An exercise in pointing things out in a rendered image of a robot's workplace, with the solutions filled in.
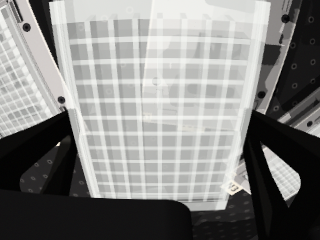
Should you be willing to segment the black perforated breadboard table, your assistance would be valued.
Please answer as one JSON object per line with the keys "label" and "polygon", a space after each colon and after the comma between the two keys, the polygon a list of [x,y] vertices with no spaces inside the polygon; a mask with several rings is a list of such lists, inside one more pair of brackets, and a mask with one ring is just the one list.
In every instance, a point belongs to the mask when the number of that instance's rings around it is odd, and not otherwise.
{"label": "black perforated breadboard table", "polygon": [[[282,71],[265,113],[278,120],[320,87],[320,0],[302,0]],[[59,146],[20,178],[22,192],[40,193]],[[77,150],[70,195],[90,197]],[[193,240],[258,240],[251,194],[241,189],[225,209],[191,211]]]}

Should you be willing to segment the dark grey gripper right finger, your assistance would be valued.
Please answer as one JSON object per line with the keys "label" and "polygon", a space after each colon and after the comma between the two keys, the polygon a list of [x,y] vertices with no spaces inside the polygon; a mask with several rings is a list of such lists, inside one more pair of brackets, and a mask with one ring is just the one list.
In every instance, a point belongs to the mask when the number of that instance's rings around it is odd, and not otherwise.
{"label": "dark grey gripper right finger", "polygon": [[[270,172],[260,142],[300,177],[300,189],[289,209]],[[252,109],[243,155],[258,240],[303,240],[320,227],[319,137]]]}

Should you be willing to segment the white well plate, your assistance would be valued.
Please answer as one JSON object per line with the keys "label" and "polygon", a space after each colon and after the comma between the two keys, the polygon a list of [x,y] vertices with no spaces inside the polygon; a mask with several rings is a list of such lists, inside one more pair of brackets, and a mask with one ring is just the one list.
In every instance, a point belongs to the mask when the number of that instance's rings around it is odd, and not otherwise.
{"label": "white well plate", "polygon": [[59,106],[6,4],[0,8],[0,138],[59,113]]}
{"label": "white well plate", "polygon": [[190,211],[225,209],[254,104],[270,5],[49,2],[92,198],[172,199]]}
{"label": "white well plate", "polygon": [[[320,138],[320,122],[309,128],[306,133]],[[273,154],[268,159],[268,166],[273,178],[283,195],[284,200],[291,198],[300,189],[300,177],[289,165],[282,161],[277,155]]]}

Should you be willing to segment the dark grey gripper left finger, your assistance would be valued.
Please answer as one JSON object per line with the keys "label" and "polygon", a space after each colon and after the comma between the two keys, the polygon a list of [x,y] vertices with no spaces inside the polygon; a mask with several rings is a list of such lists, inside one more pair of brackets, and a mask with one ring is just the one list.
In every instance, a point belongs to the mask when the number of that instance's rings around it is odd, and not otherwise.
{"label": "dark grey gripper left finger", "polygon": [[40,193],[69,196],[77,146],[68,110],[0,139],[0,189],[22,192],[22,174],[59,142]]}

